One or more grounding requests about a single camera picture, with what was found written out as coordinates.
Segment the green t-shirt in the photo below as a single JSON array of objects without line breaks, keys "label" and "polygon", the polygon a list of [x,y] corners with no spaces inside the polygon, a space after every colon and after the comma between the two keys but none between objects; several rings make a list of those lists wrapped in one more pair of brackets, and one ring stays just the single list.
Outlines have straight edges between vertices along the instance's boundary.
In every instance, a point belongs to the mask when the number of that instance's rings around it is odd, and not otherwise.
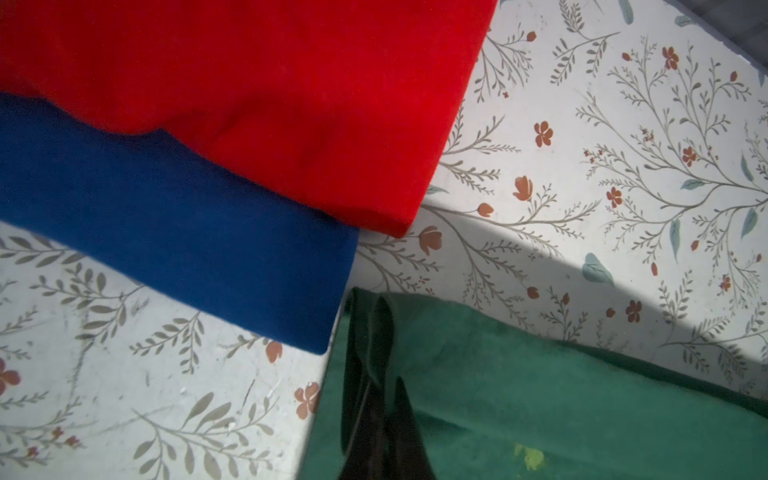
[{"label": "green t-shirt", "polygon": [[415,294],[347,296],[299,470],[338,479],[368,383],[404,381],[436,479],[763,479],[767,405]]}]

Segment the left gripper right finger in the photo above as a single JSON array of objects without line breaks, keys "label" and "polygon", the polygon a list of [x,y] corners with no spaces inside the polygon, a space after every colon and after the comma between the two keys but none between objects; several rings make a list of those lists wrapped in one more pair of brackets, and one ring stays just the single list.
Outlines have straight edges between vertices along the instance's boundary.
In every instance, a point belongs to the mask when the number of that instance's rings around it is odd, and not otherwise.
[{"label": "left gripper right finger", "polygon": [[411,407],[404,381],[395,384],[394,403],[386,430],[389,447],[388,474],[395,480],[435,480],[418,422]]}]

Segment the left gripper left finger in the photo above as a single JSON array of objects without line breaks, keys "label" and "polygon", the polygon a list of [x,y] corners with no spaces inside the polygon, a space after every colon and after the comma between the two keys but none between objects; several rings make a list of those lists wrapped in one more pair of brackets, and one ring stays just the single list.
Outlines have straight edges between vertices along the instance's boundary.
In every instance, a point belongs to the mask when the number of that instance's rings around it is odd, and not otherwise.
[{"label": "left gripper left finger", "polygon": [[375,384],[365,387],[339,480],[384,478],[384,404]]}]

